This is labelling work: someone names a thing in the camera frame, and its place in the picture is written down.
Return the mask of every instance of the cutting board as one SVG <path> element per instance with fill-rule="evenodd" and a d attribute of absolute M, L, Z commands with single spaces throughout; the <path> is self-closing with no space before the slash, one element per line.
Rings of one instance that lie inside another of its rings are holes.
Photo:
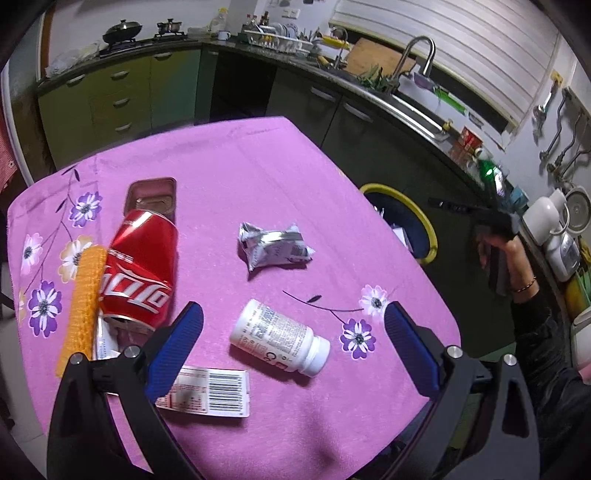
<path fill-rule="evenodd" d="M 384 71 L 383 76 L 391 75 L 396 65 L 402 58 L 402 54 L 379 43 L 360 38 L 353 47 L 353 50 L 347 55 L 346 72 L 353 75 L 361 75 L 367 72 L 372 65 L 381 66 Z M 407 59 L 402 67 L 403 72 L 411 70 L 415 66 L 414 60 Z"/>

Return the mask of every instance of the yellow bin rim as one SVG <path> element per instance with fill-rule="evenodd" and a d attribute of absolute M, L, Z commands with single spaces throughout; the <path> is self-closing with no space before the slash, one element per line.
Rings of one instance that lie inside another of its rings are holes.
<path fill-rule="evenodd" d="M 429 263 L 435 260 L 435 257 L 437 256 L 438 247 L 437 235 L 435 234 L 435 229 L 429 221 L 429 218 L 427 217 L 427 215 L 424 214 L 424 212 L 419 208 L 419 206 L 416 203 L 414 203 L 405 194 L 381 183 L 366 183 L 359 189 L 359 191 L 364 195 L 366 193 L 383 193 L 384 195 L 388 195 L 390 197 L 397 199 L 399 202 L 405 204 L 408 208 L 410 208 L 411 211 L 417 216 L 417 218 L 423 224 L 423 227 L 427 232 L 427 236 L 429 238 L 429 253 L 424 258 L 417 258 L 417 261 L 421 265 L 429 265 Z"/>

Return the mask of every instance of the coca-cola logo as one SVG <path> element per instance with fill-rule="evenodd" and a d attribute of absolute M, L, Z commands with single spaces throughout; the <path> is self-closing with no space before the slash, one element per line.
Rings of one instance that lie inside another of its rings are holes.
<path fill-rule="evenodd" d="M 119 271 L 115 274 L 105 272 L 100 285 L 100 298 L 114 296 L 124 297 L 128 303 L 142 307 L 152 313 L 158 313 L 170 295 L 163 290 L 171 291 L 171 288 L 157 280 L 140 277 L 131 270 L 123 268 L 118 263 Z"/>

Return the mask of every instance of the white bottle cap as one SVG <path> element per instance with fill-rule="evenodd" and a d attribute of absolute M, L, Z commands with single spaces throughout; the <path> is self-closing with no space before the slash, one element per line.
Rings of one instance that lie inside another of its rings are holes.
<path fill-rule="evenodd" d="M 326 338 L 315 335 L 312 339 L 312 345 L 308 351 L 308 355 L 304 359 L 301 368 L 298 369 L 298 372 L 308 377 L 315 377 L 322 370 L 326 359 L 329 357 L 329 353 L 330 342 Z"/>

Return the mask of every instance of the window blind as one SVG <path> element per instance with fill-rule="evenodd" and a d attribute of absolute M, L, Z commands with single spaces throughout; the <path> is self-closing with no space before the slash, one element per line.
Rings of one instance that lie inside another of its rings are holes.
<path fill-rule="evenodd" d="M 528 115 L 559 38 L 530 0 L 340 0 L 331 23 L 399 46 L 431 37 L 435 65 L 514 125 Z M 413 53 L 426 57 L 428 46 Z"/>

